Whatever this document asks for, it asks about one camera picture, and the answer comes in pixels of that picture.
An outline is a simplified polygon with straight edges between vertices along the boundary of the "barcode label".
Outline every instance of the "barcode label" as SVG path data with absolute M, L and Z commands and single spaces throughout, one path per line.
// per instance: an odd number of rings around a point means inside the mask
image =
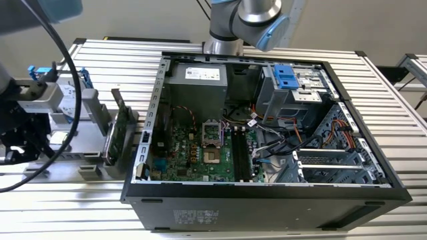
M 249 127 L 252 127 L 254 124 L 256 124 L 256 120 L 254 120 L 254 119 L 252 119 L 252 120 L 246 123 L 246 125 L 248 125 Z
M 220 80 L 220 69 L 188 67 L 185 69 L 185 79 Z

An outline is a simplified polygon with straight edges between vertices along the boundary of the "motherboard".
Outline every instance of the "motherboard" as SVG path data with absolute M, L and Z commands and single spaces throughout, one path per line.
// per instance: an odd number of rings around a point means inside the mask
M 249 155 L 257 147 L 256 133 L 253 130 L 245 133 L 245 157 L 250 165 Z M 168 156 L 153 159 L 153 168 L 153 181 L 234 182 L 232 129 L 224 127 L 217 131 L 212 124 L 196 131 L 190 127 L 173 126 Z M 252 181 L 264 182 L 262 174 L 253 176 Z

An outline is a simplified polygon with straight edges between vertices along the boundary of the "metal rail table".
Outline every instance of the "metal rail table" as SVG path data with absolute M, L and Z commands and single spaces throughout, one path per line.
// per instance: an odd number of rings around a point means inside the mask
M 200 44 L 86 40 L 69 53 L 77 67 L 90 73 L 98 99 L 116 108 L 110 89 L 118 88 L 125 104 L 138 111 L 138 132 L 157 73 L 161 51 L 201 52 Z M 121 181 L 29 183 L 0 194 L 0 238 L 138 238 L 138 239 L 427 239 L 427 124 L 365 56 L 353 51 L 277 48 L 245 56 L 328 61 L 352 98 L 368 129 L 408 188 L 413 201 L 349 232 L 176 232 L 144 231 L 129 205 L 117 199 Z M 21 179 L 24 167 L 1 168 L 0 186 Z
M 405 54 L 397 62 L 396 67 L 404 67 L 427 87 L 427 55 Z

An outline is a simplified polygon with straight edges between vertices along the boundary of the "label sticker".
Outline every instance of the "label sticker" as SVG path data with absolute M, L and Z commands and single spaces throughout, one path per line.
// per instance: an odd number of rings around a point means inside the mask
M 254 124 L 256 124 L 256 120 L 254 120 L 254 119 L 252 119 L 252 120 L 246 123 L 246 125 L 248 125 L 249 127 L 252 127 Z
M 252 119 L 256 119 L 257 116 L 258 116 L 258 115 L 257 115 L 254 112 L 250 113 L 250 118 L 252 118 Z
M 220 80 L 220 70 L 217 68 L 188 67 L 185 69 L 185 79 Z
M 216 224 L 218 210 L 173 210 L 176 224 Z

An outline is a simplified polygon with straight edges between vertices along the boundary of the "ram slot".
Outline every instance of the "ram slot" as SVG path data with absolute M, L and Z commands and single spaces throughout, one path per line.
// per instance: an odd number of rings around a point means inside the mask
M 250 165 L 248 158 L 246 133 L 234 129 L 230 132 L 233 180 L 248 182 L 250 180 Z

